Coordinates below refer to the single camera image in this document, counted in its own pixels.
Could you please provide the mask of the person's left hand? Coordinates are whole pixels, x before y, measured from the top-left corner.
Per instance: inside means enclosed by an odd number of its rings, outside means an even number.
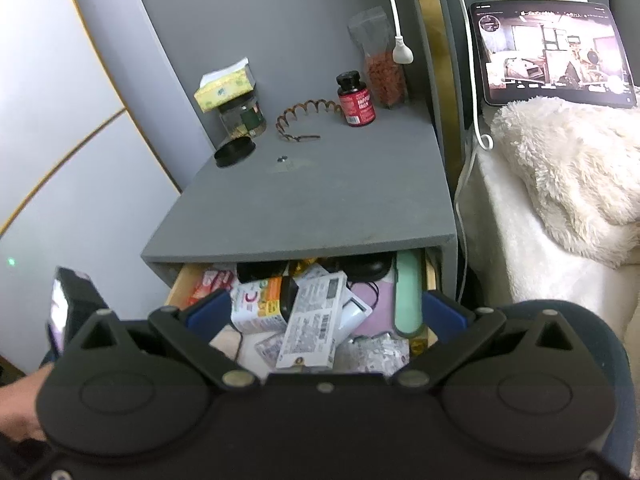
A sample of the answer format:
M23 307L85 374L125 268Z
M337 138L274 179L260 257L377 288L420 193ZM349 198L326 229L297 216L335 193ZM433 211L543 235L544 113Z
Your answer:
M36 400L52 368L53 364L48 363L1 388L0 430L10 440L46 440L36 413Z

